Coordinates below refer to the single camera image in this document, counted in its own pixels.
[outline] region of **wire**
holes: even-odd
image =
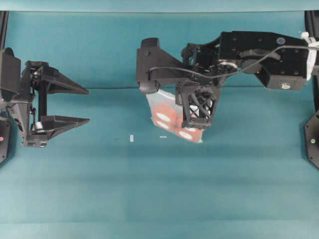
[[[207,78],[207,79],[215,79],[215,78],[220,78],[220,77],[229,77],[229,76],[233,76],[233,75],[237,75],[241,72],[244,72],[246,70],[248,70],[249,68],[257,65],[258,63],[262,62],[263,60],[267,59],[271,54],[275,53],[276,51],[283,49],[283,48],[293,48],[293,49],[305,49],[305,50],[316,50],[319,51],[319,48],[317,47],[311,47],[311,46],[295,46],[295,45],[284,45],[284,46],[279,46],[277,47],[275,50],[271,51],[270,53],[268,53],[267,55],[263,56],[262,58],[258,59],[257,61],[249,64],[248,66],[245,66],[244,68],[236,71],[236,72],[232,72],[232,73],[226,73],[226,74],[220,74],[220,75],[216,75],[216,76],[207,76],[207,75],[203,75],[199,72],[196,71],[192,71],[192,70],[188,70],[188,69],[184,69],[184,68],[180,68],[180,67],[173,67],[173,66],[155,66],[149,69],[149,73],[151,73],[154,70],[157,69],[167,69],[167,70],[178,70],[178,71],[184,71],[184,72],[188,72],[188,73],[192,73],[194,75],[198,75],[201,76],[203,78]]]

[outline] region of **clear plastic bag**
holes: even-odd
[[[202,143],[202,129],[182,128],[183,107],[175,103],[175,95],[163,90],[146,95],[155,126],[177,135],[187,141]]]

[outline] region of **gripper jaw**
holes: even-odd
[[[14,119],[23,146],[45,147],[57,135],[89,122],[89,119],[47,115],[48,94],[89,94],[88,90],[50,67],[47,62],[27,61],[22,76],[19,77],[20,60],[8,48],[0,51],[0,66],[0,109]],[[36,94],[38,109],[32,104]],[[7,119],[0,117],[0,126],[9,125],[5,120]],[[5,158],[7,131],[2,132],[5,143],[0,143],[0,157],[4,155]]]
[[[42,116],[41,121],[31,126],[32,133],[29,136],[27,146],[45,147],[50,139],[89,121],[89,119],[66,116]]]

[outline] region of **screw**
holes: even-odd
[[[283,90],[289,90],[290,89],[290,85],[288,83],[282,83],[281,84],[281,89]]]
[[[286,40],[285,40],[283,37],[278,37],[278,38],[277,38],[277,43],[278,43],[279,45],[284,45],[285,42],[286,42]]]

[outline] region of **teal surface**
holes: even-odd
[[[225,87],[202,144],[154,127],[137,89],[48,100],[49,114],[91,122],[44,149],[17,140],[0,169],[4,238],[318,237],[319,172],[302,132],[310,86]]]
[[[213,32],[197,29],[210,19]],[[229,79],[202,144],[153,126],[145,96],[127,89],[148,34],[177,55],[188,41],[249,28],[298,36],[303,13],[11,13],[6,45],[17,57],[49,61],[92,88],[49,96],[48,114],[91,121],[43,149],[22,147],[14,128],[0,168],[0,238],[317,239],[319,171],[303,136],[310,84],[288,92]],[[107,87],[117,89],[97,89]]]
[[[270,31],[300,37],[304,12],[208,14],[88,14],[11,12],[6,46],[22,62],[47,61],[89,88],[135,87],[136,50],[158,37],[181,60],[187,43],[207,43],[222,31]],[[228,85],[261,84],[254,76]]]
[[[1,10],[62,12],[247,12],[317,10],[317,0],[0,0]]]

